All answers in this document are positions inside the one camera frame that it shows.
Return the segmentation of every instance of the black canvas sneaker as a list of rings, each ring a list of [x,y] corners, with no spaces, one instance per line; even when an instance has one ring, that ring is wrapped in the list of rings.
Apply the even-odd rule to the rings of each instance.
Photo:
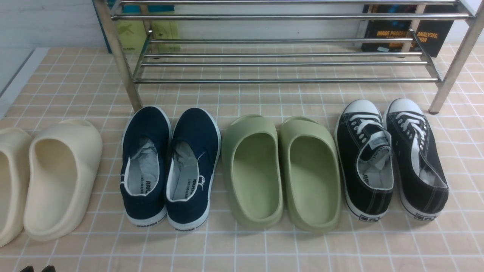
[[[392,135],[403,207],[415,219],[434,220],[449,187],[427,118],[413,101],[399,98],[388,106],[383,122]]]
[[[393,194],[392,148],[380,112],[368,100],[351,102],[336,123],[334,140],[352,214],[378,221]]]

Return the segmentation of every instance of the metal rack leg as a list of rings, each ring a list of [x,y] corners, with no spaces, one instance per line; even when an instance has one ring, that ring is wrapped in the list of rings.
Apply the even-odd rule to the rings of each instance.
[[[99,19],[101,20],[102,27],[106,33],[107,41],[111,47],[111,51],[114,56],[114,61],[121,74],[121,79],[128,93],[129,100],[133,109],[136,111],[142,108],[141,99],[139,97],[138,91],[136,90],[135,82],[131,76],[131,71],[129,70],[128,61],[126,60],[126,55],[122,49],[121,41],[119,40],[118,32],[116,31],[116,26],[111,20],[110,10],[106,4],[106,0],[94,0],[96,5],[96,10],[99,14]]]
[[[464,39],[462,40],[462,43],[460,44],[451,65],[449,66],[449,70],[447,70],[447,74],[445,75],[442,82],[437,84],[439,90],[437,91],[437,94],[434,97],[434,101],[432,101],[432,104],[428,109],[431,114],[439,113],[440,109],[444,105],[445,99],[447,99],[447,96],[452,89],[452,86],[457,80],[460,71],[464,67],[467,58],[469,57],[472,49],[474,48],[477,39],[481,35],[481,32],[484,29],[483,10],[484,1],[481,2],[481,4],[479,5],[475,18],[470,21],[469,29],[467,30],[467,33],[464,36]]]

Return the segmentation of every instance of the cream slide sandal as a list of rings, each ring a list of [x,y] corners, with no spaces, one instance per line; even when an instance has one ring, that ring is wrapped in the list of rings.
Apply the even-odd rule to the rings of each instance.
[[[30,186],[24,215],[27,235],[59,238],[81,222],[89,203],[103,142],[85,120],[64,120],[41,131],[30,145]]]
[[[31,141],[32,137],[19,128],[0,130],[0,247],[24,226]]]

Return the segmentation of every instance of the shoe label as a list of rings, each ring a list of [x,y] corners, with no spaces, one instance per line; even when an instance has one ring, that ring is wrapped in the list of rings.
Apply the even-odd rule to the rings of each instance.
[[[382,144],[388,144],[388,141],[387,141],[387,138],[385,137],[378,137],[373,141],[369,142],[368,144],[370,145],[370,148],[373,150]]]
[[[185,189],[185,199],[192,195],[193,191],[195,191],[195,187],[197,186],[197,180],[192,179],[187,182],[187,187]]]
[[[376,222],[380,220],[380,217],[366,217],[364,215],[360,215],[360,220],[365,222]]]
[[[189,229],[177,229],[176,228],[176,230],[177,231],[193,231],[193,230],[195,230],[195,228],[194,227],[193,228],[189,228]]]
[[[421,214],[416,214],[413,218],[421,221],[432,221],[436,218],[436,216],[424,216]]]
[[[370,180],[368,179],[368,175],[364,174],[363,175],[363,181],[366,183],[366,185],[370,186]]]
[[[141,175],[140,193],[147,194],[151,191],[151,181],[145,181],[145,176]]]

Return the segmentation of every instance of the metal bar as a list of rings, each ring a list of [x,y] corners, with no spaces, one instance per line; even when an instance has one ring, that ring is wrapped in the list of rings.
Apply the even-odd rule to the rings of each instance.
[[[416,14],[422,14],[424,12],[424,10],[425,10],[425,5],[418,5],[417,8],[415,9],[415,13]],[[410,27],[408,28],[408,31],[407,31],[407,37],[413,36],[411,31],[413,31],[413,30],[417,31],[419,24],[420,24],[420,20],[413,20],[410,23]],[[401,51],[402,52],[409,52],[411,46],[412,46],[411,43],[403,44]]]
[[[217,53],[162,53],[146,54],[148,58],[338,58],[338,57],[419,57],[422,52],[335,52],[290,54],[217,54]]]
[[[459,3],[457,4],[457,12],[459,12],[459,13],[467,13],[467,14],[470,14],[472,16],[477,15],[474,12],[474,9],[471,6],[469,6],[469,4],[467,4],[467,1],[459,1]],[[471,21],[472,20],[467,20],[466,21],[466,23],[467,23],[468,26],[470,26]]]
[[[341,38],[341,39],[231,39],[231,40],[197,40],[197,39],[154,39],[151,43],[178,45],[234,45],[234,44],[323,44],[323,43],[411,43],[412,38]]]
[[[328,62],[143,62],[141,67],[313,67],[313,66],[415,66],[426,61],[328,61]]]
[[[94,5],[99,15],[99,20],[101,21],[102,27],[106,34],[106,39],[109,42],[111,51],[113,53],[114,61],[121,75],[121,80],[128,93],[129,101],[133,106],[133,109],[138,111],[142,108],[141,99],[139,97],[138,91],[136,90],[136,85],[131,77],[131,71],[129,70],[128,61],[126,60],[126,55],[123,52],[121,41],[119,40],[118,32],[116,31],[116,26],[114,22],[111,21],[111,15],[109,7],[106,4],[106,0],[94,0]]]
[[[143,16],[150,16],[150,12],[148,10],[148,6],[147,5],[140,5],[139,6],[139,10],[141,12],[141,15]],[[146,21],[146,20],[143,20],[143,26],[145,27],[145,31],[146,31],[146,35],[149,35],[150,34],[150,30],[153,30],[153,22],[151,21]],[[156,53],[159,53],[160,51],[158,50],[158,45],[155,45],[155,44],[151,44],[150,46],[150,49],[151,49],[151,53],[153,54],[156,54]]]
[[[474,45],[481,35],[484,29],[484,1],[481,2],[479,8],[476,12],[476,16],[474,20],[470,23],[469,29],[467,29],[467,33],[462,40],[462,43],[455,54],[454,59],[447,70],[447,74],[445,75],[444,79],[441,83],[437,84],[439,90],[430,105],[429,112],[431,114],[439,113],[440,109],[444,105],[447,96],[449,95],[452,86],[454,85],[457,77],[459,76],[464,64],[466,63],[467,58],[469,57]]]
[[[245,21],[245,20],[433,20],[451,21],[466,20],[472,18],[469,14],[326,14],[326,15],[307,15],[307,14],[286,14],[286,15],[115,15],[113,20],[210,20],[210,21]]]
[[[135,70],[133,72],[133,78],[135,80],[138,79],[139,73],[143,73],[141,71],[141,70],[143,70],[142,67],[141,67],[141,64],[143,63],[143,59],[145,58],[146,50],[148,49],[148,45],[150,44],[150,39],[151,39],[152,35],[153,35],[153,31],[150,30],[148,35],[146,35],[145,42],[143,44],[143,47],[141,48],[141,53],[139,54],[138,62],[136,63],[136,67],[135,67]]]
[[[143,78],[136,81],[137,84],[304,84],[304,83],[435,83],[439,82],[434,77],[389,77],[389,78],[281,78],[281,79],[157,79]]]
[[[401,4],[401,5],[452,5],[459,3],[458,0],[131,0],[121,1],[122,5],[269,5],[269,4]]]
[[[440,75],[437,67],[435,66],[434,60],[422,47],[422,43],[420,42],[419,38],[417,37],[417,34],[415,33],[415,31],[410,29],[409,32],[413,36],[413,38],[415,39],[415,42],[417,43],[417,46],[420,48],[420,50],[423,53],[420,56],[420,60],[427,61],[429,63],[429,65],[426,66],[426,69],[427,69],[427,72],[429,73],[429,75],[431,77],[436,77],[436,78],[442,80],[442,76]]]
[[[116,2],[114,2],[113,6],[111,7],[111,12],[109,13],[111,14],[111,16],[116,15],[116,12],[118,12],[118,8],[120,7],[120,4],[121,4],[121,0],[116,0]]]

